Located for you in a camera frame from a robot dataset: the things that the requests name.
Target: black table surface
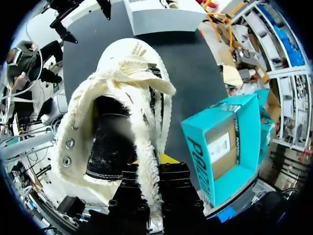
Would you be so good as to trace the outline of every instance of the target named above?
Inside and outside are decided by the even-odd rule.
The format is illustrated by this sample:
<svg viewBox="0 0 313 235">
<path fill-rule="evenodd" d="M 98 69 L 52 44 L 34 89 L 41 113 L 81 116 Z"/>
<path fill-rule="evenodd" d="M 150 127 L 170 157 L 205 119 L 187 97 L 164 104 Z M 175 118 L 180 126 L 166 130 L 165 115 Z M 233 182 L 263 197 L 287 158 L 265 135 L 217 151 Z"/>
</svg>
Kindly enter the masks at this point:
<svg viewBox="0 0 313 235">
<path fill-rule="evenodd" d="M 68 30 L 77 38 L 78 44 L 64 43 L 63 68 L 67 102 L 79 84 L 96 70 L 105 48 L 116 40 L 138 38 L 159 53 L 170 80 L 177 89 L 172 98 L 172 119 L 165 153 L 188 164 L 191 181 L 196 190 L 199 190 L 197 175 L 180 124 L 227 97 L 219 68 L 201 33 L 197 30 L 134 36 L 124 2 L 112 5 L 110 21 L 97 10 L 72 23 Z"/>
</svg>

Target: shoe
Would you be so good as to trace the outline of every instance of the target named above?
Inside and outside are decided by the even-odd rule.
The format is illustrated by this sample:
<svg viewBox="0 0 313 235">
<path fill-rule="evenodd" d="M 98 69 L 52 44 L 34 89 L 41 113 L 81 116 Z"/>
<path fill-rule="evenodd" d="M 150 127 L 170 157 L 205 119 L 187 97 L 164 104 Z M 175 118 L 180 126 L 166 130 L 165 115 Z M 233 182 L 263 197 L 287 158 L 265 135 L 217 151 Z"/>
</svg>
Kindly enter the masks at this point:
<svg viewBox="0 0 313 235">
<path fill-rule="evenodd" d="M 162 59 L 147 43 L 112 43 L 96 72 L 72 95 L 58 129 L 52 170 L 108 204 L 123 167 L 138 160 L 142 198 L 151 212 L 160 211 L 159 153 L 165 150 L 175 92 Z"/>
</svg>

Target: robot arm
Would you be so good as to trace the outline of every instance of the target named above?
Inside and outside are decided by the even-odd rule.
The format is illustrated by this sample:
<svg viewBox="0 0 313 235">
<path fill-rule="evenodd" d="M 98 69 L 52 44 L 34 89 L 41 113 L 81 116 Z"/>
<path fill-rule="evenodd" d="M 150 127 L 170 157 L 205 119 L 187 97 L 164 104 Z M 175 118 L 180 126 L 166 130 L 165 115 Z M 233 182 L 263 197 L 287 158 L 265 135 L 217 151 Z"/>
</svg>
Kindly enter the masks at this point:
<svg viewBox="0 0 313 235">
<path fill-rule="evenodd" d="M 63 41 L 78 43 L 74 35 L 71 34 L 61 23 L 61 21 L 75 10 L 84 0 L 47 0 L 46 6 L 42 10 L 42 14 L 50 7 L 59 13 L 56 19 L 51 23 L 50 27 L 54 28 Z M 110 0 L 97 0 L 102 12 L 108 20 L 111 19 L 111 2 Z"/>
</svg>

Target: teal cardboard box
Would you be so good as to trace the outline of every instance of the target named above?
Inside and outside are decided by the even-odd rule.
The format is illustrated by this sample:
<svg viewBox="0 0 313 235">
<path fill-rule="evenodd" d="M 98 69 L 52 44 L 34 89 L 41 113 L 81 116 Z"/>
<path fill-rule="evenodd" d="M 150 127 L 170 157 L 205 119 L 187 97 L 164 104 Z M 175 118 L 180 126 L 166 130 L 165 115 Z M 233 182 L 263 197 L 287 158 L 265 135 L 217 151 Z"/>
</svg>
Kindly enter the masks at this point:
<svg viewBox="0 0 313 235">
<path fill-rule="evenodd" d="M 278 124 L 281 108 L 271 90 L 262 89 L 256 91 L 255 94 L 258 97 L 261 117 L 260 164 L 267 156 L 269 144 L 276 134 L 275 124 Z"/>
<path fill-rule="evenodd" d="M 181 125 L 199 185 L 216 207 L 257 169 L 261 131 L 257 96 L 228 97 Z"/>
<path fill-rule="evenodd" d="M 274 130 L 275 124 L 271 118 L 268 117 L 261 118 L 260 156 L 258 164 L 261 164 L 263 159 L 268 154 L 268 147 L 272 140 Z"/>
</svg>

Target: person sitting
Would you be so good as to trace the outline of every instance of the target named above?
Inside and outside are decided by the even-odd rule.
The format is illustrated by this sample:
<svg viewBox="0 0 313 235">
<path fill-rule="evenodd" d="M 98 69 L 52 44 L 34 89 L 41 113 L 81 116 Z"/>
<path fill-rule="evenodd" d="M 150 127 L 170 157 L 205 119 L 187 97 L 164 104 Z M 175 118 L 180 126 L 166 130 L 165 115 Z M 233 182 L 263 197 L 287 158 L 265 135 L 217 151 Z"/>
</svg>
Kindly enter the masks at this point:
<svg viewBox="0 0 313 235">
<path fill-rule="evenodd" d="M 37 46 L 31 41 L 21 41 L 11 49 L 7 55 L 7 80 L 11 90 L 15 91 L 19 81 L 25 76 L 29 81 L 35 81 L 39 75 L 41 64 L 40 55 L 37 53 Z M 43 62 L 50 56 L 54 56 L 57 66 L 62 66 L 63 52 L 58 41 L 53 41 L 40 49 Z M 43 82 L 60 83 L 62 78 L 54 72 L 42 68 L 39 79 Z"/>
</svg>

